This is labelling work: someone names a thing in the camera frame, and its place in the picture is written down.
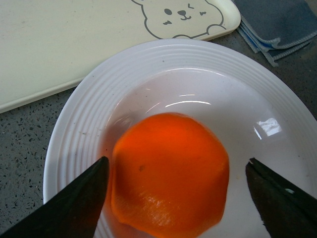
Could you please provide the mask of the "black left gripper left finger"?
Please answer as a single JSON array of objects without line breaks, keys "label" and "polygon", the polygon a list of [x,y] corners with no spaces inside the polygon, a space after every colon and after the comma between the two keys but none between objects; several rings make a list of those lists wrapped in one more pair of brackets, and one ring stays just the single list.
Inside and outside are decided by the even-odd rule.
[{"label": "black left gripper left finger", "polygon": [[92,238],[106,199],[109,161],[101,157],[2,238]]}]

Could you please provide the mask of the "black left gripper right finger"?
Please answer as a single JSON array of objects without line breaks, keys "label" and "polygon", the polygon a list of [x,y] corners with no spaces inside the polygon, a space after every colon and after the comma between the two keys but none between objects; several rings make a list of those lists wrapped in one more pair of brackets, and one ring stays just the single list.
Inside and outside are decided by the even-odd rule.
[{"label": "black left gripper right finger", "polygon": [[255,158],[246,165],[252,200],[272,238],[315,238],[317,199]]}]

